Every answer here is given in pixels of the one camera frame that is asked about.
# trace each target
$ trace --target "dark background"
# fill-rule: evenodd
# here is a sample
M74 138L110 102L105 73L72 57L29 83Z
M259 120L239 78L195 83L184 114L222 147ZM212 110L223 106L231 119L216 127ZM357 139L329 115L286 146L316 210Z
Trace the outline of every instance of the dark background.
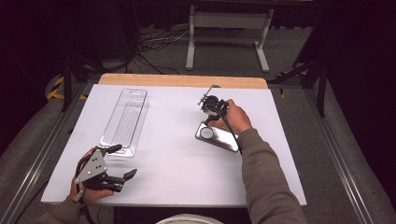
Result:
M316 25L297 63L329 60L329 80L339 105L366 160L396 207L394 8L374 0L354 1L352 5L348 2L344 9L325 12L278 9L272 26ZM342 1L335 5L346 6ZM64 48L98 64L106 58L131 54L137 35L131 6L81 1L0 3L0 155L47 102L45 89L50 79L62 71ZM144 26L154 24L168 29L187 22L186 8L141 4L136 17Z

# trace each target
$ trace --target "metal stand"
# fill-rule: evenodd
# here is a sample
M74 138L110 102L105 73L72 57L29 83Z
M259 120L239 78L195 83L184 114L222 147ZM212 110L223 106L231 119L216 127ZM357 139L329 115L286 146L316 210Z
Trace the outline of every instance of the metal stand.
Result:
M100 73L107 73L108 71L98 63L93 62L82 56L78 50L78 43L70 31L69 24L64 19L64 13L57 1L45 0L42 3L45 5L43 10L44 24L55 36L55 40L62 52L63 75L64 75L64 112L72 102L72 74L79 83L87 82L89 75L84 65L88 65Z
M267 14L241 14L241 13L212 13L212 12L195 12L195 6L190 9L190 42L187 53L186 69L192 70L194 64L195 52L195 27L217 27L217 28L242 28L242 29L261 29L262 36L260 40L255 41L255 49L262 66L262 71L268 73L270 71L268 62L265 59L262 47L265 37L267 37L268 29L273 18L274 10L268 10Z
M318 99L317 99L317 108L319 114L324 118L324 96L326 91L326 81L327 81L327 62L322 61L313 61L310 63L303 64L295 69L289 71L288 73L280 73L280 76L276 77L273 80L267 80L267 83L270 84L279 84L291 77L294 77L305 70L308 70L305 77L301 81L301 85L303 89L310 89L314 86L315 82L319 78L318 85Z

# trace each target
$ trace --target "robotic hand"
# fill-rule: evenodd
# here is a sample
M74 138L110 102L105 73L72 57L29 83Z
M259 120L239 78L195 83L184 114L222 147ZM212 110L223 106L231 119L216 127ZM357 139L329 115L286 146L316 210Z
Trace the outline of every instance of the robotic hand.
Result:
M111 189L121 192L123 184L132 179L136 169L124 174L123 178L113 177L106 174L107 166L104 160L106 153L111 154L122 148L122 145L101 148L95 147L93 153L82 158L76 169L75 183L79 192L79 184L82 183L86 189Z
M212 85L198 103L198 105L201 103L203 104L201 109L208 115L208 118L201 122L197 133L195 134L195 138L217 147L231 150L232 152L237 152L239 150L242 154L242 149L237 141L237 133L233 132L233 129L226 119L229 106L228 103L223 100L219 100L219 98L214 95L208 96L213 87L217 86ZM228 130L209 127L209 121L218 119L224 120Z
M225 118L228 110L228 103L220 100L219 98L214 96L214 95L209 95L210 90L212 90L213 87L216 87L216 85L212 85L210 89L204 94L204 96L201 98L200 102L198 105L202 104L201 109L209 115L206 121L204 121L204 124L207 126L209 121L211 120L218 120L218 119L223 119Z

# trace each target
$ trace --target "black cable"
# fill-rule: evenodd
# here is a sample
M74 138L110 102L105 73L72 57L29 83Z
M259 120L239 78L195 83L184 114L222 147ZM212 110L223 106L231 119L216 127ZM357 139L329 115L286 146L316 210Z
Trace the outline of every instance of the black cable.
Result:
M141 53L137 52L137 54L143 58L152 68L154 68L158 73L160 73L161 75L163 75L163 72L158 70L156 66L154 66L151 62L149 62L149 60L147 60L147 58L145 58Z
M142 64L145 64L145 65L148 65L148 66L152 66L152 65L150 65L150 64L148 64L148 63L144 63L144 62L142 62L142 61L140 61L138 58L136 58L140 63L142 63ZM142 71L140 70L140 67L139 67L139 65L137 65L136 64L136 66L139 68L139 72L140 73L142 73ZM170 67L162 67L162 66L158 66L158 65L155 65L155 67L156 68L164 68L164 69L169 69L169 70L172 70L172 71L174 71L175 73L177 73L178 75L180 75L180 73L176 70L176 69L174 69L174 68L170 68Z
M78 51L81 51L79 49L79 45L78 45L78 42L76 40L76 37L73 35L72 29L70 29L70 26L68 25L68 23L66 21L66 18L64 17L64 14L62 13L62 10L61 10L61 8L60 8L60 6L58 4L58 1L53 1L53 3L56 5L56 9L58 10L57 15L59 15L62 18L64 26L66 27L67 31L69 32L70 36L72 37L72 40L73 40L73 42L75 44L76 49Z
M96 224L96 223L93 221L92 217L91 217L90 209L88 209L88 206L85 206L85 207L83 207L83 208L81 208L81 209L82 209L82 212L83 212L84 215L85 215L85 218L87 218L88 223L90 223L90 224Z
M77 178L79 176L79 173L81 173L81 170L85 167L85 165L87 164L87 162L91 158L91 156L92 156L92 154L79 160L78 165L76 167L75 178ZM79 184L76 184L76 191L77 191L77 193L79 193Z
M151 40L151 39L159 39L159 38L162 37L162 34L164 34L164 33L165 33L164 30L161 30L161 31L151 31L151 32L144 33L144 34L142 34L142 35L148 35L149 37L147 37L147 38L142 37L142 41L145 42L145 41L148 41L148 40Z
M74 57L78 58L81 62L84 62L85 64L89 65L91 68L93 68L95 71L98 71L100 73L109 73L107 69L105 69L101 64L96 64L95 62L91 61L88 58L85 58L84 56L74 53Z
M137 68L139 69L140 74L143 74L142 70L140 69L140 66L137 65L136 61L134 60L134 64L137 66Z
M35 193L35 195L33 195L32 199L29 201L29 203L27 203L23 209L20 211L20 214L18 215L17 219L15 220L14 223L18 223L21 219L21 217L23 216L24 212L27 210L27 208L30 206L30 204L35 200L35 198L37 197L37 195L41 192L41 190L43 190L43 188L45 188L48 183L49 183L49 179L47 178L46 182L44 182L44 184L40 187L40 189Z
M125 64L128 64L132 61L133 56L129 55L126 57L125 62L118 64L118 65L114 65L112 67L105 67L106 70L110 71L110 72L114 72L116 70L121 69L123 66L125 66Z
M179 35L180 33L186 34L188 31L189 31L188 29L179 30L179 31L175 31L175 32L170 31L168 33L168 35L164 35L164 36L161 36L161 34L164 33L164 32L161 32L159 35L152 37L152 38L142 38L143 40L142 40L142 42L140 42L140 45L143 47L143 49L141 50L141 52L147 52L151 49L154 49L154 50L164 49L167 46L169 46L170 44L177 42L182 37L182 36L180 36L179 38L177 38L176 35Z
M209 30L209 28L198 28L198 29L195 29L197 32L195 32L194 33L194 36L198 36L198 35L200 35L203 31L207 31L207 30Z
M125 64L125 74L128 73L128 63Z
M217 31L220 33L224 33L226 35L236 36L236 35L242 34L242 30L243 29L221 29L221 28L219 28Z
M228 120L224 116L221 115L221 113L215 107L212 107L212 109L222 118L222 120L224 121L225 125L227 125L228 129L230 130L230 133L233 135L233 139L235 140L236 145L239 148L239 153L241 153L241 156L242 156L243 149L242 149L241 145L239 145L238 139L236 139L235 133L233 132L233 129L231 128L230 123L228 122Z
M99 219L100 210L102 210L102 206L100 206L99 209L98 209L98 212L97 212L97 214L96 214L96 220L98 220L98 223L99 223L99 224L102 224L102 223L100 222L100 219Z

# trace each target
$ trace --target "metal base plate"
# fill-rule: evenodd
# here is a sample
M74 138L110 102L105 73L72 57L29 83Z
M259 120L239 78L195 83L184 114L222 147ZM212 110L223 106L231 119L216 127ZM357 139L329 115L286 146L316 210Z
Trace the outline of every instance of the metal base plate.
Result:
M198 128L195 138L232 152L238 151L238 145L229 131L221 128L208 127L203 122L201 122Z

